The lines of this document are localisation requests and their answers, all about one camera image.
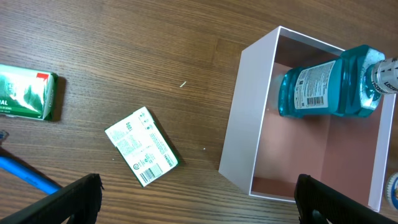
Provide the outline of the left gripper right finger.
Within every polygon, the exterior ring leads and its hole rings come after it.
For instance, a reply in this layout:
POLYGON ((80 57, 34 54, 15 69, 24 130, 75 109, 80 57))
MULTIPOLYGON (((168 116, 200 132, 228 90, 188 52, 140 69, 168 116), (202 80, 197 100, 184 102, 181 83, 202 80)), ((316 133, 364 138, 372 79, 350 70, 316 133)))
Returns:
POLYGON ((396 224, 307 174, 300 174, 294 199, 301 224, 396 224))

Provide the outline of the blue mouthwash bottle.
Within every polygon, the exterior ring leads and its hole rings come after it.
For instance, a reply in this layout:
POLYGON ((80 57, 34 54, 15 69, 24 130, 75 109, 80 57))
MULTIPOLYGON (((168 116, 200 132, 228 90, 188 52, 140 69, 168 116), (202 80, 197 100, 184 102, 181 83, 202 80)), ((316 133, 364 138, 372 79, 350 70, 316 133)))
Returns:
POLYGON ((296 67, 283 77, 278 99, 281 116, 368 117, 384 95, 397 93, 397 58, 361 45, 311 67, 296 67))

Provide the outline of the white cotton bud tub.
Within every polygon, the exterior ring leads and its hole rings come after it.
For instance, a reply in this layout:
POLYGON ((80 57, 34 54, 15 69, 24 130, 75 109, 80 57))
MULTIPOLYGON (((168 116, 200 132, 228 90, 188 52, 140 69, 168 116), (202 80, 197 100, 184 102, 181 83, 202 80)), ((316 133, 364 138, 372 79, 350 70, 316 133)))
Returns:
POLYGON ((398 173, 393 173, 385 187, 385 198, 388 201, 389 205, 398 210, 398 201, 397 201, 397 180, 398 180, 398 173))

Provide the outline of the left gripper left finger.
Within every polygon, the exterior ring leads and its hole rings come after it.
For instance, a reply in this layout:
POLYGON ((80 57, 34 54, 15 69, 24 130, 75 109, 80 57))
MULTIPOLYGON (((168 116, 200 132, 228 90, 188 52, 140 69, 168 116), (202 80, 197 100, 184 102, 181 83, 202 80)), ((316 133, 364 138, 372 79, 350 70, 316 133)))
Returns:
POLYGON ((88 174, 57 192, 9 215, 1 224, 94 224, 101 208, 99 174, 88 174))

